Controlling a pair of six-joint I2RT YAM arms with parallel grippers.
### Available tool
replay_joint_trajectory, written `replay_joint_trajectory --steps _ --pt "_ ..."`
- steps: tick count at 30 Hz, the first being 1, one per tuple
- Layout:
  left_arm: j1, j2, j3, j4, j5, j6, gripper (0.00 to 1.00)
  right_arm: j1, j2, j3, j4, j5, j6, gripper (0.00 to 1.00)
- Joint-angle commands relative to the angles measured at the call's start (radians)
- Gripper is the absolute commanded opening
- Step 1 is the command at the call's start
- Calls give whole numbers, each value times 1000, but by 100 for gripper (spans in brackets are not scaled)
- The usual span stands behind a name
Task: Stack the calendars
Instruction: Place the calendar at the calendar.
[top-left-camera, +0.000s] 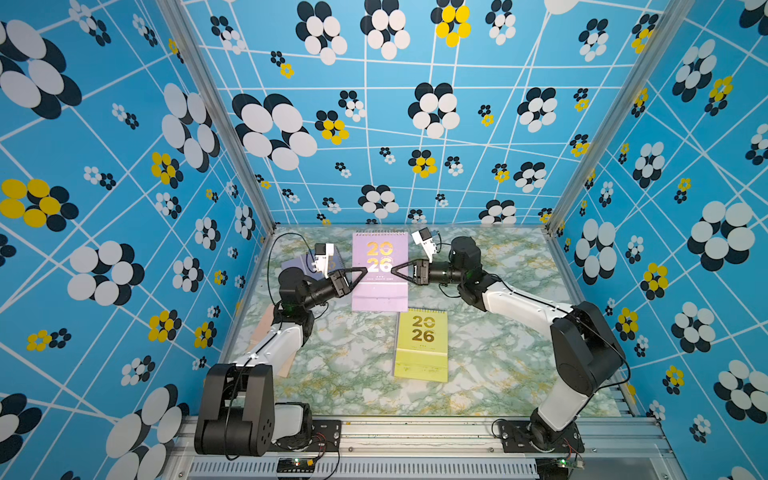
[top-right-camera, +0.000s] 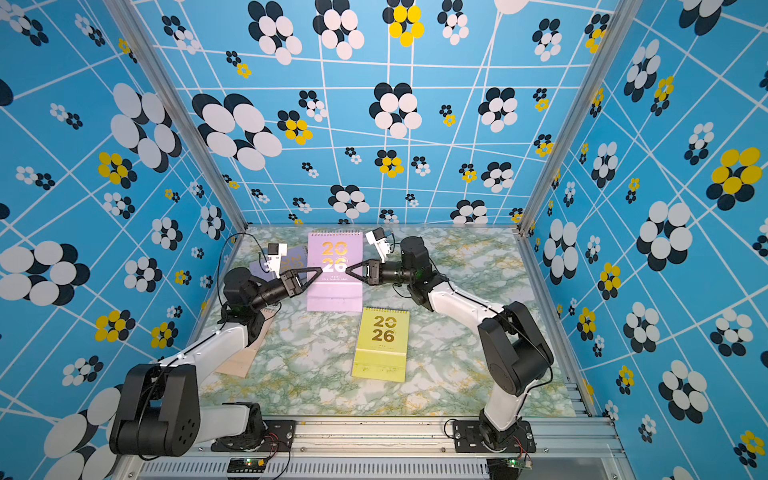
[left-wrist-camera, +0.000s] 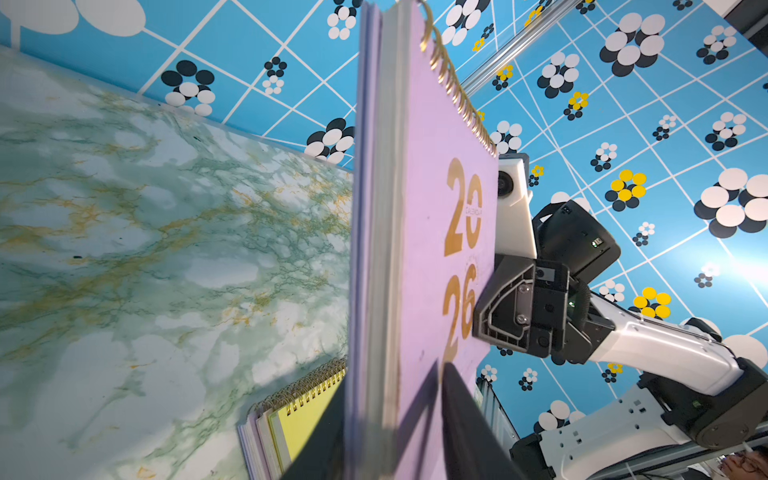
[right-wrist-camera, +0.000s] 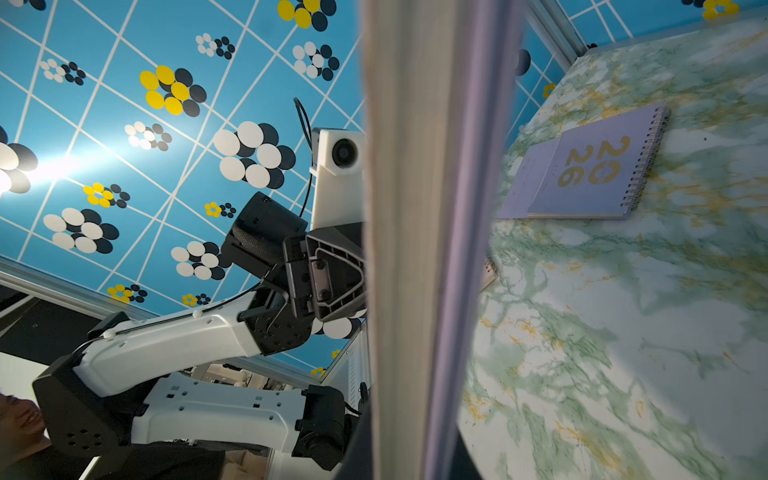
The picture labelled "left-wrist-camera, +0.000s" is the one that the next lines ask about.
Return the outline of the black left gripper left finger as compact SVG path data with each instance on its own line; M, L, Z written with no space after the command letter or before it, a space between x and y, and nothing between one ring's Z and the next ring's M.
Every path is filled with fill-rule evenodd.
M344 474L345 388L342 380L319 423L282 480L339 480Z

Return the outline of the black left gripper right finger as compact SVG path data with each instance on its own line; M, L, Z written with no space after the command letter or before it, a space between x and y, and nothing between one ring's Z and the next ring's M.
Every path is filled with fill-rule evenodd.
M442 437L447 479L524 479L452 363L443 367Z

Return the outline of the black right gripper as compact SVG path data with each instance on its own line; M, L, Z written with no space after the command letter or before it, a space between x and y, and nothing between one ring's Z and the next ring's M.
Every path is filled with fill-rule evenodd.
M591 298L562 263L538 260L535 267L533 259L498 254L474 308L472 334L515 352L526 353L530 344L531 355L558 365L584 364L615 331Z

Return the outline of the green calendar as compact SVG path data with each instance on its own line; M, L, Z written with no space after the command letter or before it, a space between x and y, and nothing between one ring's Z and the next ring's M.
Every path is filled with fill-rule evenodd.
M346 375L345 366L320 368L279 398L267 417L281 471L296 460Z

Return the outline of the pink calendar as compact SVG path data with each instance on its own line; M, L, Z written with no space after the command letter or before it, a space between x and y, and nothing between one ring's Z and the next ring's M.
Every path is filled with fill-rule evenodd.
M278 450L275 446L272 430L269 424L269 418L272 413L273 410L271 408L262 409L256 417L255 426L262 456L266 463L268 478L280 479L282 476L282 467L280 465Z

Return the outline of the purple calendar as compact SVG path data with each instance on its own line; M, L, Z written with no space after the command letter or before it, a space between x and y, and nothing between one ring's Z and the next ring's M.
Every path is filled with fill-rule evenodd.
M237 426L243 457L250 480L270 480L271 474L256 428L255 415L249 413Z
M360 10L345 467L444 479L442 394L475 390L498 158L429 7Z

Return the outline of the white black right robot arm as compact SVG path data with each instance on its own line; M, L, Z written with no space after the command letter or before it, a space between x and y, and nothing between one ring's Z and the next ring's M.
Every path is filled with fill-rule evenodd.
M575 201L532 214L497 206L494 271L475 309L487 343L572 364L640 371L622 397L581 420L555 420L514 444L521 479L586 479L638 454L692 442L736 446L767 416L767 375L698 318L677 326L627 310L589 282L615 262L614 238Z

